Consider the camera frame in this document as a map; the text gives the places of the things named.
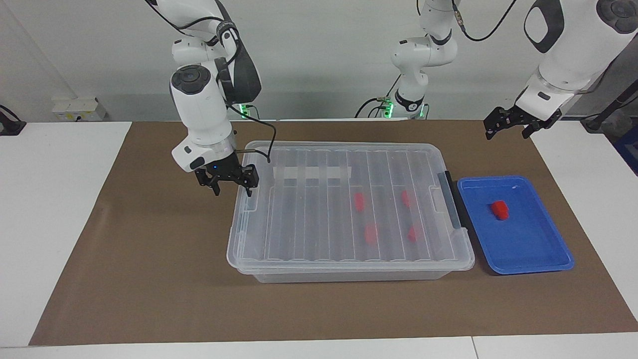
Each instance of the wall socket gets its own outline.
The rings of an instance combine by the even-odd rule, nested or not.
[[[55,100],[52,112],[60,121],[104,121],[108,116],[95,97]]]

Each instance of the white wall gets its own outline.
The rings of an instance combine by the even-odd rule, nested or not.
[[[113,120],[177,119],[167,87],[175,68],[170,46],[179,34],[144,0],[4,1],[74,92],[97,96]],[[463,2],[468,31],[487,33],[509,2]],[[430,118],[482,118],[512,104],[540,61],[523,33],[532,2],[519,1],[486,42],[469,42],[455,29],[457,60],[427,71]],[[353,116],[398,74],[389,61],[396,42],[423,34],[412,0],[224,3],[262,75],[255,104],[265,118]],[[28,54],[4,42],[0,30],[3,48],[11,49],[0,53],[0,102],[26,120],[52,121],[50,97],[62,89],[31,72]],[[20,75],[7,80],[6,73]]]

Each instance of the brown paper mat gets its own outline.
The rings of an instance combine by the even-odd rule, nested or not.
[[[240,145],[268,139],[236,124]],[[526,176],[572,251],[559,273],[260,284],[226,261],[237,187],[200,188],[170,150],[180,123],[134,123],[30,345],[636,332],[638,323],[531,141],[480,121],[279,123],[279,140],[427,142],[455,179]]]

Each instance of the clear plastic storage box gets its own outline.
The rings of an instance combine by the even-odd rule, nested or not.
[[[267,152],[269,142],[247,148]],[[275,142],[239,188],[228,262],[264,283],[438,279],[474,265],[429,144]]]

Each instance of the black mount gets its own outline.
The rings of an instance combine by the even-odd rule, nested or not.
[[[624,106],[627,101],[638,92],[638,80],[634,81],[629,87],[623,91],[612,103],[609,104],[603,111],[598,114],[595,118],[588,120],[581,120],[582,125],[585,127],[585,130],[591,134],[601,134],[600,126],[602,123],[611,116],[616,110],[620,109]]]
[[[420,100],[410,101],[406,98],[403,98],[401,95],[399,95],[399,90],[397,90],[394,93],[394,98],[397,100],[397,103],[399,105],[405,108],[406,111],[414,112],[423,104],[423,99],[425,99],[425,96],[423,96]]]
[[[549,119],[543,121],[528,114],[518,106],[514,106],[509,110],[497,107],[483,120],[485,136],[488,140],[491,140],[500,130],[525,125],[523,138],[527,139],[538,130],[552,127],[562,115],[563,113],[560,110],[556,110]]]
[[[207,164],[205,169],[196,169],[195,176],[200,186],[210,187],[215,192],[215,195],[219,195],[221,192],[219,188],[220,181],[235,182],[244,187],[248,197],[253,195],[251,188],[255,188],[259,184],[259,175],[255,165],[251,164],[242,167],[236,152],[222,160]]]
[[[3,130],[0,132],[0,136],[17,136],[27,125],[27,123],[24,121],[10,120],[2,112],[0,112],[0,123],[2,123],[3,126]]]

